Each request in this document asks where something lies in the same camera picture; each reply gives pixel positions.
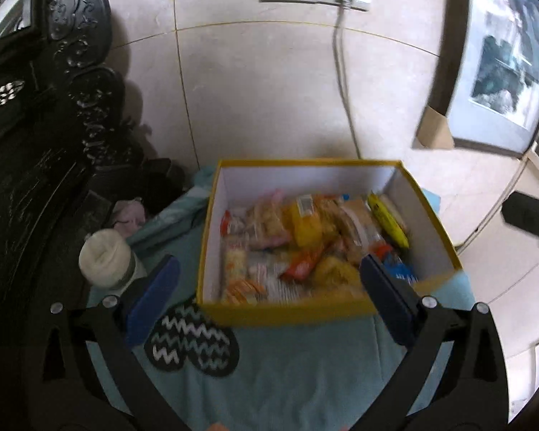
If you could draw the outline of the orange white snack packet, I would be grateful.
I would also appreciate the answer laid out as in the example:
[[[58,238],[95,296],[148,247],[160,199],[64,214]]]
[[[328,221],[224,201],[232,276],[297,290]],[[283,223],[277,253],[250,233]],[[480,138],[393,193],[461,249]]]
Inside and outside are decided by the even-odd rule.
[[[290,251],[287,268],[279,278],[291,283],[305,282],[320,261],[323,252],[323,246]]]

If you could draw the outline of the grey printed snack packet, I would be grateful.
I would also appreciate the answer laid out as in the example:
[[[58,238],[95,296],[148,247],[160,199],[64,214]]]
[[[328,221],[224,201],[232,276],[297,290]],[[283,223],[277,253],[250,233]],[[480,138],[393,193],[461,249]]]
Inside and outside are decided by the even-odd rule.
[[[269,303],[299,302],[308,295],[302,285],[281,279],[289,266],[287,256],[268,251],[252,251],[247,256],[248,278],[264,288],[264,300]]]

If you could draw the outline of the yellow cardboard box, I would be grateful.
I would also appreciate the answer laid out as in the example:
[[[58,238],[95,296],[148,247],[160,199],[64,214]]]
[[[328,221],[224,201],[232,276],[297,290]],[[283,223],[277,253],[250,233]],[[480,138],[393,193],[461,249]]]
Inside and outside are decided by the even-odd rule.
[[[283,217],[291,240],[255,250],[246,240],[246,212],[263,196],[282,192]],[[379,196],[408,236],[410,249],[397,246],[367,203]],[[269,303],[264,288],[248,278],[247,256],[268,251],[287,256],[300,248],[293,237],[290,203],[312,195],[323,226],[324,252],[302,285],[299,302]],[[447,232],[412,175],[397,161],[222,161],[213,182],[202,239],[197,303],[215,323],[231,327],[278,326],[332,321],[371,314],[375,308],[360,286],[358,260],[394,252],[425,295],[461,270]]]

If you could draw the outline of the framed lotus painting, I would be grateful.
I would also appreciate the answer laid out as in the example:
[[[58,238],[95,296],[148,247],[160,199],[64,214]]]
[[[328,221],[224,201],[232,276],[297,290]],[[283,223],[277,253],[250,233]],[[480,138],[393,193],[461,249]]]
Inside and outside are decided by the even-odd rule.
[[[539,131],[539,0],[446,0],[427,105],[455,146],[522,156]]]

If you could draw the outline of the yellow snack bar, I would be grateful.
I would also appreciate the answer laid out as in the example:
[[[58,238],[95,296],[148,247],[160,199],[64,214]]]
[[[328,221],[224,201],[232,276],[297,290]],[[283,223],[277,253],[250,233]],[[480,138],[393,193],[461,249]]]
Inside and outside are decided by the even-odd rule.
[[[393,242],[404,250],[410,249],[410,243],[406,232],[398,224],[393,214],[388,210],[386,205],[381,201],[378,195],[370,193],[367,196],[367,203],[378,220],[382,229],[393,240]]]

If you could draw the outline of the yellow cake snack bag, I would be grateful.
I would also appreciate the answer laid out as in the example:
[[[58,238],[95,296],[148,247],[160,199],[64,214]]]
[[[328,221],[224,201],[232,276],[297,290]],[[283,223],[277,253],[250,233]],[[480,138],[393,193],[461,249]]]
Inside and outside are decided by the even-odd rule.
[[[289,205],[293,237],[300,248],[319,246],[323,226],[312,195],[297,196]]]

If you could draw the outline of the white lidded cup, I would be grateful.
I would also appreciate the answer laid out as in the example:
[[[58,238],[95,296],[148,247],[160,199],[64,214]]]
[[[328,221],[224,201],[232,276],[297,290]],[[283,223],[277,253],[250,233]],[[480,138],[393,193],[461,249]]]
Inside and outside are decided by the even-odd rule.
[[[114,229],[102,229],[85,240],[78,267],[94,287],[120,296],[135,280],[147,276],[140,259]]]

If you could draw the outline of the cardboard corner protector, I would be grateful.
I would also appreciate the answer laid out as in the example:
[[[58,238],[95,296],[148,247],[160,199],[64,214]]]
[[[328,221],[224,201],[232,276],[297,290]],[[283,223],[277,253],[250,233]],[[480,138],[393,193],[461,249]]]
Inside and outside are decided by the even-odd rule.
[[[430,106],[424,109],[416,138],[425,149],[452,150],[455,148],[448,119]]]

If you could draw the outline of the light blue tablecloth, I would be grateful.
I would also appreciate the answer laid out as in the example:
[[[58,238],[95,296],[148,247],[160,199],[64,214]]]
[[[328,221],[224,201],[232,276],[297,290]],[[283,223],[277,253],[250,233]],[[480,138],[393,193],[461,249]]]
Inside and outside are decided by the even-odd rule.
[[[424,292],[452,309],[474,305],[447,233],[400,162],[233,161],[220,170],[201,169],[183,196],[129,240],[146,269],[165,255],[180,262],[177,287],[133,353],[163,400],[193,430],[214,423],[231,430],[339,430],[356,423],[404,357],[369,302],[361,304],[359,316],[323,322],[228,330],[198,323],[193,298],[210,197],[257,196],[275,189],[279,176],[299,192],[389,192],[413,219],[415,272]]]

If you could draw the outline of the blue snack packet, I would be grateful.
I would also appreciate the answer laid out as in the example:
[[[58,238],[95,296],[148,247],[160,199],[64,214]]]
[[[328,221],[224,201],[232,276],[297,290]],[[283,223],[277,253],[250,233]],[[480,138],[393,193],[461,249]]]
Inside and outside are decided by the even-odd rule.
[[[404,263],[398,254],[387,252],[386,255],[383,256],[382,263],[387,272],[394,278],[404,280],[410,285],[418,281],[413,269]]]

